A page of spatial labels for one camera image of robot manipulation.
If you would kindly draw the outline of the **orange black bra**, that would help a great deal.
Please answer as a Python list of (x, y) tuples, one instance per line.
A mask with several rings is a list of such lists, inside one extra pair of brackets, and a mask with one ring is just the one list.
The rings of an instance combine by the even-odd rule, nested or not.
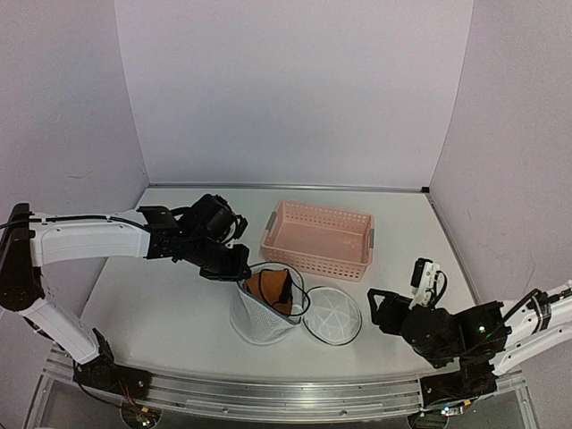
[(295, 282), (289, 269), (262, 269), (241, 288), (284, 316), (303, 316), (310, 308), (308, 294)]

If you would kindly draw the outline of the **white mesh laundry bag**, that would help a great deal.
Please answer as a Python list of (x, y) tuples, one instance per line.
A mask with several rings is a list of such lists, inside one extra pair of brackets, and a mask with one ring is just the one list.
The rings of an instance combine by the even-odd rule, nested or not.
[(259, 346), (270, 345), (301, 328), (323, 344), (340, 347), (350, 344), (361, 332), (363, 316), (357, 302), (345, 291), (328, 285), (307, 287), (300, 272), (283, 263), (264, 262), (250, 269), (251, 276), (262, 269), (289, 269), (311, 303), (303, 316), (280, 315), (245, 292), (241, 288), (245, 280), (237, 282), (230, 304), (230, 323), (243, 340)]

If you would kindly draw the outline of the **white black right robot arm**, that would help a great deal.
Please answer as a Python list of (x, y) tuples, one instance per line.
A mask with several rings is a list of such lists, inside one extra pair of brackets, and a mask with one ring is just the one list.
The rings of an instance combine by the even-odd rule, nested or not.
[(571, 338), (570, 282), (456, 314), (386, 290), (371, 289), (366, 297), (373, 325), (402, 338), (437, 369), (419, 380), (423, 411), (491, 394), (501, 375)]

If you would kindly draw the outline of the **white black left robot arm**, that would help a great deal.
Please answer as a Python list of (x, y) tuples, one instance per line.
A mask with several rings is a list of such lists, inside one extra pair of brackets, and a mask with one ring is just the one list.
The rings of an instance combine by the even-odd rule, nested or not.
[(249, 249), (238, 242), (247, 219), (205, 194), (192, 206), (139, 206), (119, 214), (41, 214), (16, 204), (1, 225), (1, 308), (20, 315), (66, 352), (81, 388), (147, 397), (152, 375), (116, 362), (112, 346), (84, 324), (72, 287), (86, 298), (109, 257), (188, 262), (219, 282), (248, 278)]

